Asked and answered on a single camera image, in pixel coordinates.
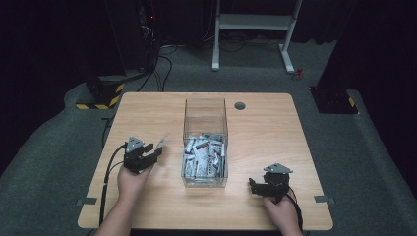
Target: white metal stand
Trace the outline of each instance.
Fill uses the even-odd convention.
[[[217,0],[215,16],[215,36],[212,53],[212,69],[218,71],[219,64],[219,33],[220,29],[235,30],[282,30],[287,31],[284,44],[279,44],[279,51],[285,64],[287,73],[294,73],[294,67],[288,55],[288,45],[291,41],[297,22],[298,13],[303,0],[297,0],[294,12],[291,16],[272,16],[272,15],[244,15],[244,14],[220,14],[220,0]]]

